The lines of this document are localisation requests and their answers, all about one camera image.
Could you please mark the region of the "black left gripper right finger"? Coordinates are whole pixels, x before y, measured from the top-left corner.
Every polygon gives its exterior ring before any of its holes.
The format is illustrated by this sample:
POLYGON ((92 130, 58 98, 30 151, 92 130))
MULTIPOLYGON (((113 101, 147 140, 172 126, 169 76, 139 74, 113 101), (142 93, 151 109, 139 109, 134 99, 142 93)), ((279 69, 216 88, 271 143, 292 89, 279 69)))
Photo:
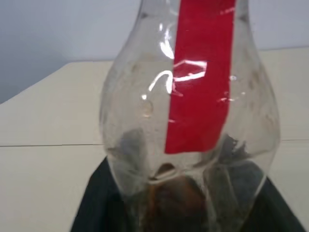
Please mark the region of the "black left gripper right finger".
POLYGON ((241 232, 306 232, 272 181, 267 178, 241 232))

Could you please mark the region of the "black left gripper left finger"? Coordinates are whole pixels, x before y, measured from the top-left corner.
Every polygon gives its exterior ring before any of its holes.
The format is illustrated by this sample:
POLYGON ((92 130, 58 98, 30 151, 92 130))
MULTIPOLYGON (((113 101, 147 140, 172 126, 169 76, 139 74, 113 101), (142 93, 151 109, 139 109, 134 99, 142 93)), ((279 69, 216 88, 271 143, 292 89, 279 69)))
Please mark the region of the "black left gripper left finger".
POLYGON ((106 158, 89 178, 70 232, 129 232, 128 215, 106 158))

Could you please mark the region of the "clear bottle with red strip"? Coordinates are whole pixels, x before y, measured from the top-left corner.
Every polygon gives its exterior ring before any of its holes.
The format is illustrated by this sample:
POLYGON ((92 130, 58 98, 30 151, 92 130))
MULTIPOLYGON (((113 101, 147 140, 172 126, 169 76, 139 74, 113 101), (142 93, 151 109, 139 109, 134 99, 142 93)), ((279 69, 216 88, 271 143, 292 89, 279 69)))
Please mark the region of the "clear bottle with red strip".
POLYGON ((141 0, 100 127, 112 232, 240 232, 280 142, 249 0, 141 0))

